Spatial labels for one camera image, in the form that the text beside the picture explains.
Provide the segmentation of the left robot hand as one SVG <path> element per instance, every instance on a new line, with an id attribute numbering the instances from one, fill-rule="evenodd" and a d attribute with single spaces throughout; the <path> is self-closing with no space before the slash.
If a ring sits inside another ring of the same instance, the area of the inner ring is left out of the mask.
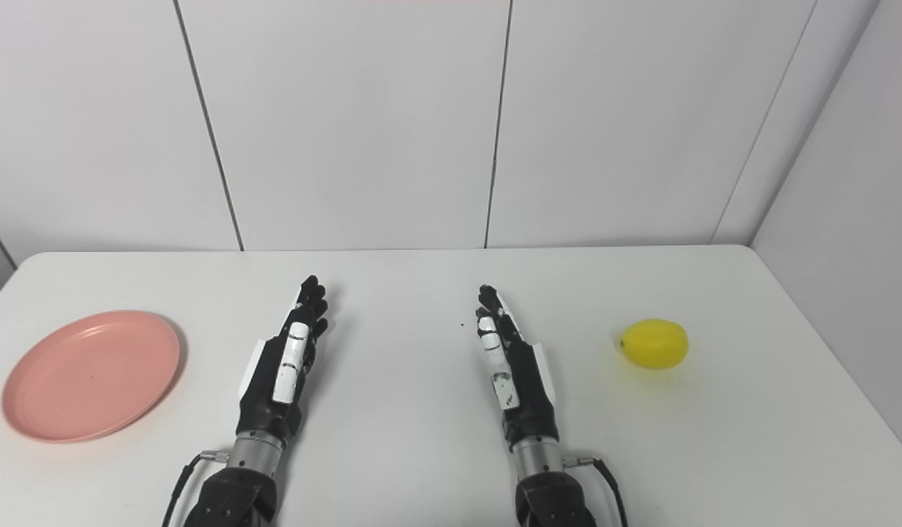
<path id="1" fill-rule="evenodd" d="M 328 328 L 325 287 L 314 274 L 300 285 L 276 336 L 258 340 L 239 396 L 236 434 L 259 434 L 287 447 L 302 421 L 299 400 Z"/>

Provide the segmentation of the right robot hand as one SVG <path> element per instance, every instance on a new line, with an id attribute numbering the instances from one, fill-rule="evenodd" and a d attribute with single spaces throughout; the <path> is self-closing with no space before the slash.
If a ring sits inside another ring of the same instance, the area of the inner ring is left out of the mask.
<path id="1" fill-rule="evenodd" d="M 502 432 L 510 451 L 522 441 L 559 440 L 554 380 L 540 343 L 525 340 L 511 309 L 489 284 L 481 285 L 477 334 L 502 410 Z"/>

